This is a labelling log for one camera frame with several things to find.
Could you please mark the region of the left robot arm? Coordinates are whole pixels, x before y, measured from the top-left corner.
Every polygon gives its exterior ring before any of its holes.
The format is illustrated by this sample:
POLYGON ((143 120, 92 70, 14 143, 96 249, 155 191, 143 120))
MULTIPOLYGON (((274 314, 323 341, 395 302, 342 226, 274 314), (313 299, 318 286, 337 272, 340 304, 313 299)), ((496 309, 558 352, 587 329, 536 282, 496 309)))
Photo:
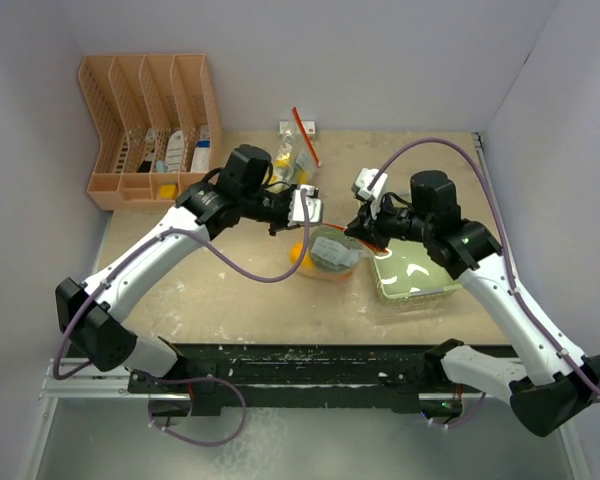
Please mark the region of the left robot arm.
POLYGON ((85 280, 66 278, 55 289, 63 345, 75 346, 88 365, 102 372, 119 366, 150 374, 164 392, 182 387, 186 369, 167 342, 127 329, 126 318, 142 297, 185 257, 206 248, 227 266, 256 282, 280 282, 297 270, 265 278, 238 266, 213 240, 243 218, 266 223, 270 234, 308 230, 322 214, 310 185, 269 190, 270 155, 240 145, 226 164, 186 187, 162 219, 117 260, 85 280))

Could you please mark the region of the clear zip bag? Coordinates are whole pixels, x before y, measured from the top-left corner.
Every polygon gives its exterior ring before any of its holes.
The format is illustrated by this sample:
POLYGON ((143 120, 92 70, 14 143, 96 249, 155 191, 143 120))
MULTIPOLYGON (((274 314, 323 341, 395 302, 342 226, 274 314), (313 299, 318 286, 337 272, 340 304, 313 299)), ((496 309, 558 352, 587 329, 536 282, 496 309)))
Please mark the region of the clear zip bag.
POLYGON ((297 273, 321 280, 344 281, 351 278, 364 259, 389 253, 388 248, 380 249, 349 237, 344 230, 335 224, 311 227, 308 247, 297 273))
MULTIPOLYGON (((303 121, 305 121, 305 120, 301 119, 298 109, 296 107, 293 107, 291 109, 291 114, 289 117, 290 124, 296 123, 296 125, 298 127, 302 127, 303 121)), ((313 141, 310 141, 308 139, 305 132, 302 132, 300 135, 287 134, 287 135, 283 136, 282 138, 279 137, 279 139, 280 139, 279 147, 278 147, 278 150, 277 150, 275 156, 273 157, 272 164, 274 164, 274 160, 276 158, 278 158, 279 156, 289 155, 291 157, 291 159, 294 160, 298 154, 306 153, 311 158, 311 162, 312 162, 310 179, 309 179, 309 183, 310 183, 310 181, 312 180, 312 177, 314 176, 316 171, 321 167, 321 161, 317 155, 313 141)), ((287 184, 285 182, 274 183, 272 181, 272 178, 269 182, 269 189, 271 191, 280 192, 280 191, 288 188, 290 185, 293 185, 293 184, 287 184)))

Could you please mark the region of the orange fruit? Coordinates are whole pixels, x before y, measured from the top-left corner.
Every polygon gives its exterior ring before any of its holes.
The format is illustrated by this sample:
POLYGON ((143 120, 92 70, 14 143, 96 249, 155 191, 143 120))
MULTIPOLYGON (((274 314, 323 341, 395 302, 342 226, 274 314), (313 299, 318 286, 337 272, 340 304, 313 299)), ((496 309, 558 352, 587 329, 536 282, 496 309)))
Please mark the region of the orange fruit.
POLYGON ((314 278, 314 279, 318 279, 318 280, 325 280, 325 281, 332 281, 332 282, 346 281, 346 280, 349 280, 353 275, 352 270, 342 271, 342 272, 333 272, 333 271, 325 271, 325 270, 322 270, 315 266, 301 266, 300 269, 298 270, 298 273, 305 277, 308 277, 308 278, 314 278))

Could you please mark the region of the yellow banana bunch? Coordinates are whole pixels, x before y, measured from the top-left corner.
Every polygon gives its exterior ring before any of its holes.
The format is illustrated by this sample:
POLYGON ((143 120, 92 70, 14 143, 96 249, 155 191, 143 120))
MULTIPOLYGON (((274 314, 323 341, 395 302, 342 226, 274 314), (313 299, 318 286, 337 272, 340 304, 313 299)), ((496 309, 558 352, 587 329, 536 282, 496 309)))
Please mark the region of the yellow banana bunch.
POLYGON ((294 160, 289 155, 279 156, 274 160, 272 181, 308 184, 311 166, 311 158, 306 153, 298 154, 294 160))

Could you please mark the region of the yellow bell pepper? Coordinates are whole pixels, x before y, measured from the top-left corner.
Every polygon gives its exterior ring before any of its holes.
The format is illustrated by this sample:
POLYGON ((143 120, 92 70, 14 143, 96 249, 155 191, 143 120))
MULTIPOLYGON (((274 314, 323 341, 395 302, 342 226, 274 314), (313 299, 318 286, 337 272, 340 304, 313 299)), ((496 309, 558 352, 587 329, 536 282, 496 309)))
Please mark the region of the yellow bell pepper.
MULTIPOLYGON (((303 243, 302 242, 296 243, 291 248, 291 251, 290 251, 291 264, 295 264, 298 261, 298 259, 300 258, 301 254, 302 254, 302 251, 303 251, 303 243)), ((314 263, 310 258, 309 249, 306 249, 306 252, 302 258, 301 267, 302 268, 313 268, 314 267, 314 263)))

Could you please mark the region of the netted green melon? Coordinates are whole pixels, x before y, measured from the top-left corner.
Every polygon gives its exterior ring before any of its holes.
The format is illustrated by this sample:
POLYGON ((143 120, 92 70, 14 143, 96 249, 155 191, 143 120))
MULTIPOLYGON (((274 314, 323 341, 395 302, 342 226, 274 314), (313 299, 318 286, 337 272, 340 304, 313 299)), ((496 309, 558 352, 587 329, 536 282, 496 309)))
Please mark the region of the netted green melon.
POLYGON ((342 272, 352 270, 364 257, 364 247, 331 226, 315 228, 309 239, 310 258, 317 268, 342 272))

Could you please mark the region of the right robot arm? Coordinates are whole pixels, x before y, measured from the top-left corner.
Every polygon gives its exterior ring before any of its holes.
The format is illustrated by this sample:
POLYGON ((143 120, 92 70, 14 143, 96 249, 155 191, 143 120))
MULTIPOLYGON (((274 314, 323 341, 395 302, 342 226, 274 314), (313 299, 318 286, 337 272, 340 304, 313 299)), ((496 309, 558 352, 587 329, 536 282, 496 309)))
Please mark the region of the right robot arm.
POLYGON ((461 216, 455 184, 438 170, 411 178, 411 199, 396 207, 387 175, 364 168, 352 185, 361 206, 346 235, 378 250, 390 240, 420 242, 510 341, 516 361, 455 339, 425 355, 425 380, 436 391, 463 384, 510 405, 524 427, 546 437, 600 398, 600 355, 589 356, 549 318, 516 280, 504 245, 461 216))

